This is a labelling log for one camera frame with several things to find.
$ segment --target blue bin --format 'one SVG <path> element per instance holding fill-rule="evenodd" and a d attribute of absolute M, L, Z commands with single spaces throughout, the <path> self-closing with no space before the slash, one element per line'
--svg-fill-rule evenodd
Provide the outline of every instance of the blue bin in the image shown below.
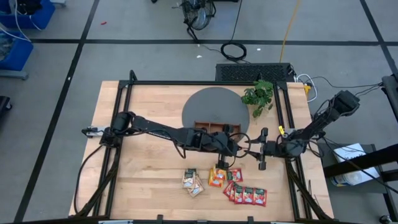
<path fill-rule="evenodd" d="M 17 37 L 24 38 L 20 32 L 9 32 Z M 21 71 L 33 50 L 32 43 L 26 40 L 15 39 L 11 51 L 4 60 L 0 60 L 0 69 Z"/>
<path fill-rule="evenodd" d="M 50 0 L 41 0 L 42 9 L 39 9 L 32 15 L 32 20 L 29 15 L 18 15 L 18 24 L 21 29 L 36 29 L 35 25 L 44 29 L 49 24 L 52 14 L 55 11 L 54 5 Z M 11 9 L 8 0 L 0 0 L 0 11 L 11 13 Z M 0 23 L 7 28 L 17 28 L 15 21 L 15 14 L 3 14 L 0 15 Z"/>

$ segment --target wooden tabletop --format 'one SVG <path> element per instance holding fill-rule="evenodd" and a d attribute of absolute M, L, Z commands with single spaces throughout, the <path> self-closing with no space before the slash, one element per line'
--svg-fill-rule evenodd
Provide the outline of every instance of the wooden tabletop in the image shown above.
<path fill-rule="evenodd" d="M 93 126 L 109 126 L 113 112 L 118 82 L 103 82 L 98 96 Z M 209 86 L 203 85 L 134 85 L 129 111 L 146 119 L 172 127 L 182 127 L 182 110 L 191 95 Z M 238 95 L 244 94 L 248 86 L 222 86 Z M 303 128 L 311 122 L 305 92 L 301 83 L 288 83 L 290 104 L 296 128 Z M 284 99 L 280 93 L 285 126 L 288 126 Z M 251 116 L 247 134 L 256 138 L 263 127 L 269 129 L 268 140 L 276 140 L 279 134 L 275 106 L 257 119 Z M 84 158 L 98 147 L 99 138 L 87 140 Z M 252 151 L 259 152 L 259 144 L 252 145 Z M 81 209 L 98 186 L 104 149 L 95 154 L 85 165 L 78 191 L 78 209 Z M 267 157 L 267 169 L 259 171 L 258 163 L 251 156 L 236 159 L 233 167 L 242 168 L 248 187 L 267 189 L 267 206 L 235 205 L 228 201 L 223 190 L 210 187 L 207 183 L 209 169 L 217 162 L 216 154 L 187 152 L 182 159 L 170 141 L 143 134 L 124 138 L 118 178 L 114 192 L 111 218 L 156 219 L 163 214 L 165 220 L 247 220 L 253 216 L 256 221 L 294 220 L 290 201 L 285 162 L 283 159 Z M 333 216 L 328 189 L 319 158 L 307 151 L 302 154 L 305 178 L 311 180 L 312 194 L 321 208 Z M 196 168 L 204 183 L 205 191 L 191 198 L 182 189 L 181 180 L 186 168 Z M 101 213 L 104 212 L 108 193 L 103 194 Z M 298 195 L 300 211 L 303 214 L 301 197 Z"/>

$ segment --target yellow cable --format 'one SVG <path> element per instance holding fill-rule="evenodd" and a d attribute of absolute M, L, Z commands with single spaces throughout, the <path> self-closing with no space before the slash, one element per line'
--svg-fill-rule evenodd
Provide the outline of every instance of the yellow cable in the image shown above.
<path fill-rule="evenodd" d="M 290 19 L 289 26 L 287 27 L 287 31 L 285 34 L 284 42 L 282 43 L 282 50 L 280 51 L 279 63 L 282 62 L 282 57 L 284 56 L 285 42 L 286 42 L 287 36 L 289 34 L 289 30 L 292 27 L 294 18 L 296 17 L 297 9 L 299 8 L 300 3 L 301 3 L 301 0 L 297 0 L 296 6 L 294 7 L 293 16 Z"/>

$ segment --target gray floor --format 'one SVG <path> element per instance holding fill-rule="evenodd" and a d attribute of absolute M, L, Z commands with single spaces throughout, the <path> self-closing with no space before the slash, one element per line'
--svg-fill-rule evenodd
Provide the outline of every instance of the gray floor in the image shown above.
<path fill-rule="evenodd" d="M 30 30 L 27 35 L 34 39 L 79 39 L 93 2 L 67 0 L 68 6 L 55 11 L 47 29 Z M 182 13 L 171 8 L 176 2 L 100 0 L 88 39 L 189 39 Z M 366 2 L 384 40 L 398 41 L 394 17 L 398 2 Z M 239 4 L 218 2 L 216 6 L 216 17 L 198 32 L 200 39 L 231 37 Z M 294 6 L 295 1 L 243 1 L 235 39 L 282 40 Z M 377 41 L 357 0 L 302 0 L 289 40 Z M 76 47 L 34 44 L 24 68 L 30 78 L 0 81 L 0 95 L 10 96 L 14 104 L 0 128 L 0 223 L 14 219 Z M 246 60 L 250 62 L 279 59 L 279 45 L 246 47 Z M 389 50 L 398 60 L 398 47 Z M 227 51 L 239 53 L 236 49 Z M 380 46 L 288 45 L 283 61 L 290 62 L 297 73 L 321 75 L 335 85 L 377 83 L 391 74 Z M 126 79 L 130 69 L 140 80 L 214 80 L 217 63 L 228 61 L 193 44 L 85 44 L 24 220 L 68 215 L 86 144 L 80 129 L 91 123 L 103 80 Z M 319 96 L 310 103 L 312 112 L 339 90 L 323 80 L 314 81 Z M 374 91 L 361 98 L 361 107 L 353 116 L 331 124 L 326 131 L 337 142 L 374 143 L 382 148 L 396 143 L 398 125 L 387 98 L 381 91 Z M 381 195 L 332 192 L 330 197 L 335 216 L 342 221 L 376 223 L 387 213 Z"/>

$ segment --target green leaves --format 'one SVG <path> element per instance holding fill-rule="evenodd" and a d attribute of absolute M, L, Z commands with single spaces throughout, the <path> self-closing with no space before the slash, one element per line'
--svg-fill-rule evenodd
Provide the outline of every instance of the green leaves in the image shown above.
<path fill-rule="evenodd" d="M 253 117 L 257 118 L 261 115 L 264 107 L 268 110 L 272 108 L 272 97 L 274 95 L 273 85 L 264 80 L 254 81 L 254 88 L 247 88 L 244 90 L 242 102 L 247 105 L 258 105 L 257 109 L 253 111 Z"/>

